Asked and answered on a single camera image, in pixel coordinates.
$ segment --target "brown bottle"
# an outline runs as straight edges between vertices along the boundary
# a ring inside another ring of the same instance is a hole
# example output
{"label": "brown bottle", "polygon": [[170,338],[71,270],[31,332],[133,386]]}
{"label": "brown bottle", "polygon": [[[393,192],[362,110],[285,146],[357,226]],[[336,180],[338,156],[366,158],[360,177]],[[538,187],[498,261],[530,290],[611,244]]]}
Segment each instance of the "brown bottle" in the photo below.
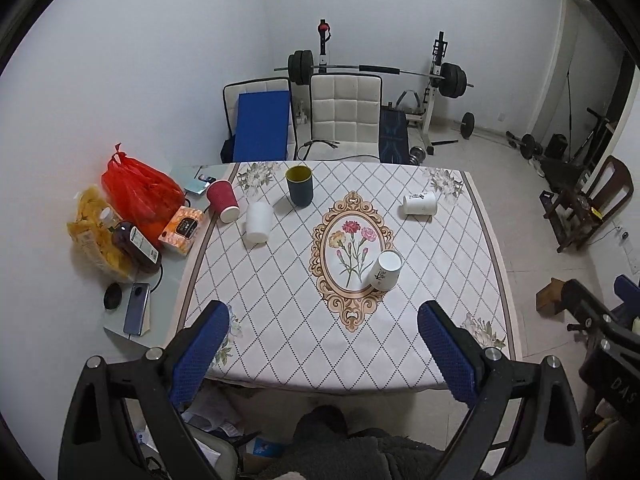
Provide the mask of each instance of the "brown bottle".
{"label": "brown bottle", "polygon": [[147,274],[160,270],[162,254],[149,243],[140,230],[131,222],[122,221],[111,234],[113,245],[127,253]]}

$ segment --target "white cup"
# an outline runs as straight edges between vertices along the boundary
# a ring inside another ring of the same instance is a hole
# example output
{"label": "white cup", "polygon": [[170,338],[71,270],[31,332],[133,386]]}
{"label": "white cup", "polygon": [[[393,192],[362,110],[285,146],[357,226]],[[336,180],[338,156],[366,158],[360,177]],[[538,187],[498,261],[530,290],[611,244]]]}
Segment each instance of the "white cup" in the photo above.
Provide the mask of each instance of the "white cup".
{"label": "white cup", "polygon": [[435,215],[438,212],[438,200],[433,191],[405,195],[402,198],[405,215]]}
{"label": "white cup", "polygon": [[373,288],[387,292],[398,284],[402,256],[398,251],[382,251],[371,269],[369,281]]}
{"label": "white cup", "polygon": [[273,207],[266,202],[251,202],[246,210],[246,239],[263,244],[273,228]]}

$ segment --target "ornate oval frame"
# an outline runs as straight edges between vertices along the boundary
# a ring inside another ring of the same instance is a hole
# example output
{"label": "ornate oval frame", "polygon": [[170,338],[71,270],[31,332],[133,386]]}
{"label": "ornate oval frame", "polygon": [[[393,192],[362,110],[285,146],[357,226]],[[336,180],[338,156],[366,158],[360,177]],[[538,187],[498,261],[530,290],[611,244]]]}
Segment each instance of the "ornate oval frame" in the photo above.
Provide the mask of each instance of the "ornate oval frame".
{"label": "ornate oval frame", "polygon": [[382,250],[393,248],[394,233],[385,226],[384,219],[373,209],[371,202],[365,202],[355,191],[348,192],[342,200],[335,202],[322,216],[322,223],[313,230],[309,271],[318,278],[316,287],[329,310],[339,314],[340,321],[349,332],[355,332],[364,321],[365,314],[376,311],[385,293],[375,290],[371,285],[356,291],[345,290],[330,277],[324,258],[324,245],[331,230],[329,227],[345,216],[360,216],[370,223],[378,234]]}

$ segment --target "tissue box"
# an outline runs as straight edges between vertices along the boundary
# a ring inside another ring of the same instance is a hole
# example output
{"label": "tissue box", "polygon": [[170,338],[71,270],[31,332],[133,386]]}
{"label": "tissue box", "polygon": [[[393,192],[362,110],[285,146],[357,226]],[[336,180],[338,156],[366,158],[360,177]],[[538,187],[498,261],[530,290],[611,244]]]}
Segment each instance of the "tissue box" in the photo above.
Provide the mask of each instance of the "tissue box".
{"label": "tissue box", "polygon": [[199,209],[181,206],[166,225],[158,240],[166,248],[186,256],[191,250],[203,218],[204,213]]}

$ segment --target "dark wooden chair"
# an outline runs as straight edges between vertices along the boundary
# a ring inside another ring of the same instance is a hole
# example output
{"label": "dark wooden chair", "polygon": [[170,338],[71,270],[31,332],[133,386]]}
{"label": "dark wooden chair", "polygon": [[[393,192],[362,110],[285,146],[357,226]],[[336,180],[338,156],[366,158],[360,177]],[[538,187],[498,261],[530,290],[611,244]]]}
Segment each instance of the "dark wooden chair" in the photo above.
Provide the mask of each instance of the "dark wooden chair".
{"label": "dark wooden chair", "polygon": [[[592,196],[594,190],[598,187],[602,179],[604,171],[612,166],[613,174],[606,181],[604,186]],[[601,216],[601,212],[610,205],[610,202],[616,198],[621,190],[625,190],[626,193],[622,198],[618,200],[616,204],[607,211],[607,213]],[[616,159],[613,155],[609,155],[604,164],[600,168],[596,179],[591,184],[591,187],[583,192],[580,189],[574,187],[565,187],[559,193],[551,209],[545,214],[545,218],[556,210],[558,205],[568,205],[572,212],[569,215],[569,220],[574,216],[578,218],[578,226],[575,227],[570,233],[567,234],[564,241],[558,247],[558,252],[561,253],[572,243],[576,243],[576,249],[580,250],[583,245],[591,238],[603,224],[606,224],[609,219],[615,215],[619,209],[625,205],[634,193],[634,183],[631,180],[631,173],[629,173],[626,165]]]}

